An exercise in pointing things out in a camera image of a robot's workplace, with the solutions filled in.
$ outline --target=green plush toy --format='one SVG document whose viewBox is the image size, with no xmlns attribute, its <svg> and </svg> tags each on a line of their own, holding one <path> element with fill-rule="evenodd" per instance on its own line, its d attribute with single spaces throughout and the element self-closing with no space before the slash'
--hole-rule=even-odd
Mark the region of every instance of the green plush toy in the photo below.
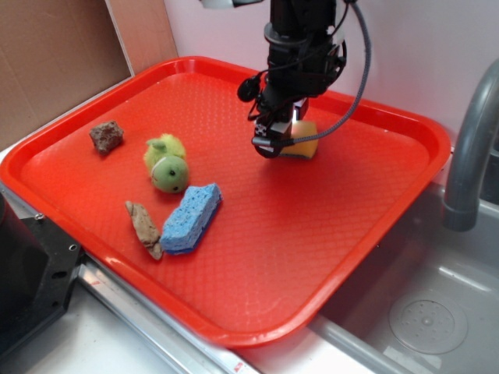
<svg viewBox="0 0 499 374">
<path fill-rule="evenodd" d="M 179 139 L 163 134 L 159 139 L 147 141 L 143 156 L 153 185 L 163 192 L 178 193 L 187 188 L 189 168 L 186 150 Z"/>
</svg>

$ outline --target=blue sponge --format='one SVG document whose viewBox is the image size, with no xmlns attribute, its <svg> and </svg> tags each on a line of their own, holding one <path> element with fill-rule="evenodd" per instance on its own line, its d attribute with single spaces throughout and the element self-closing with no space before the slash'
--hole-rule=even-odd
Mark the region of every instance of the blue sponge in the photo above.
<svg viewBox="0 0 499 374">
<path fill-rule="evenodd" d="M 221 202 L 216 183 L 204 187 L 190 186 L 163 226 L 161 247 L 170 255 L 192 252 L 215 215 Z"/>
</svg>

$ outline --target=tray rim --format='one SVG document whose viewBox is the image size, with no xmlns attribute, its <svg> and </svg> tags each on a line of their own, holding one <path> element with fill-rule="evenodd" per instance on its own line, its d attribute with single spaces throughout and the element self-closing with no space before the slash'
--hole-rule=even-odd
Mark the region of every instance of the tray rim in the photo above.
<svg viewBox="0 0 499 374">
<path fill-rule="evenodd" d="M 0 180 L 2 180 L 15 194 L 24 199 L 36 210 L 44 212 L 71 235 L 77 237 L 86 236 L 86 239 L 82 241 L 84 248 L 96 248 L 96 246 L 99 248 L 103 245 L 101 239 L 95 238 L 93 235 L 88 235 L 87 231 L 78 227 L 77 224 L 74 224 L 71 221 L 70 217 L 67 217 L 67 213 L 58 212 L 49 202 L 38 196 L 36 192 L 28 186 L 24 185 L 20 178 L 18 178 L 20 170 L 23 164 L 36 155 L 40 149 L 43 150 L 56 143 L 79 127 L 88 123 L 91 119 L 100 115 L 102 112 L 113 108 L 116 101 L 123 102 L 127 98 L 145 90 L 152 83 L 156 83 L 159 79 L 164 79 L 166 76 L 184 72 L 195 72 L 209 76 L 213 76 L 217 72 L 223 72 L 223 80 L 237 84 L 240 84 L 245 78 L 256 73 L 252 69 L 221 62 L 212 58 L 197 56 L 175 58 L 156 64 L 21 141 L 11 149 L 5 156 L 4 161 L 0 164 Z M 335 107 L 333 112 L 342 114 L 347 110 L 352 100 L 352 97 L 349 95 L 328 91 L 325 95 L 318 97 L 317 99 L 312 99 L 310 106 L 331 112 L 331 108 L 328 107 L 328 105 L 331 102 L 334 102 Z M 373 116 L 373 114 L 386 115 L 388 118 L 393 118 L 394 121 L 385 121 L 381 125 L 380 123 L 367 123 L 363 120 L 363 118 Z M 334 269 L 334 276 L 330 274 L 324 280 L 324 284 L 317 289 L 317 292 L 310 296 L 309 302 L 305 304 L 304 308 L 299 309 L 286 321 L 271 329 L 242 333 L 230 332 L 220 328 L 214 321 L 209 320 L 200 313 L 192 310 L 189 305 L 186 305 L 186 303 L 179 300 L 179 298 L 170 291 L 161 288 L 157 284 L 148 284 L 146 296 L 152 302 L 163 308 L 163 310 L 170 312 L 173 316 L 177 318 L 181 316 L 181 318 L 179 318 L 181 323 L 189 321 L 187 326 L 190 329 L 215 343 L 230 348 L 262 345 L 277 340 L 278 338 L 305 326 L 320 308 L 317 306 L 326 302 L 334 291 L 341 286 L 341 283 L 346 277 L 348 277 L 358 264 L 370 253 L 369 248 L 373 248 L 379 241 L 379 233 L 381 232 L 382 236 L 384 236 L 393 224 L 395 224 L 397 219 L 409 208 L 416 197 L 430 184 L 432 178 L 443 167 L 451 153 L 451 143 L 448 134 L 437 122 L 423 117 L 422 115 L 362 99 L 359 108 L 352 116 L 352 119 L 368 125 L 382 127 L 388 131 L 397 132 L 415 139 L 426 148 L 430 158 L 429 164 L 398 198 L 395 204 L 389 208 L 382 218 L 377 221 L 360 240 L 354 250 L 338 264 Z M 401 132 L 400 130 L 401 121 L 404 125 L 407 125 L 404 132 Z M 58 130 L 57 136 L 49 136 L 56 129 Z M 106 267 L 111 267 L 111 271 L 115 272 L 119 277 L 126 280 L 126 282 L 135 288 L 137 288 L 138 284 L 147 281 L 143 274 L 127 267 L 126 259 L 120 258 L 120 256 L 115 256 L 114 259 L 110 259 L 107 262 L 104 261 L 104 265 Z"/>
</svg>

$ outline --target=sink drain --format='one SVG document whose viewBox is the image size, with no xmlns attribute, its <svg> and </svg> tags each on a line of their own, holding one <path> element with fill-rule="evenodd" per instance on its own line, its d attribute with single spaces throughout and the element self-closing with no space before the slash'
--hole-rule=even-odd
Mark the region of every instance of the sink drain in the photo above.
<svg viewBox="0 0 499 374">
<path fill-rule="evenodd" d="M 402 296 L 390 310 L 390 328 L 406 347 L 439 355 L 456 349 L 468 332 L 465 313 L 435 291 Z"/>
</svg>

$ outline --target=cardboard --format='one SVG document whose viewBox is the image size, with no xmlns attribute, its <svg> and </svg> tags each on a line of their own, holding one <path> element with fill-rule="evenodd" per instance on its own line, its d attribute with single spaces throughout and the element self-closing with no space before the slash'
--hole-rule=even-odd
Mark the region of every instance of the cardboard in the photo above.
<svg viewBox="0 0 499 374">
<path fill-rule="evenodd" d="M 177 57 L 163 0 L 106 2 L 134 74 Z"/>
<path fill-rule="evenodd" d="M 0 150 L 128 76 L 104 1 L 0 2 Z"/>
</svg>

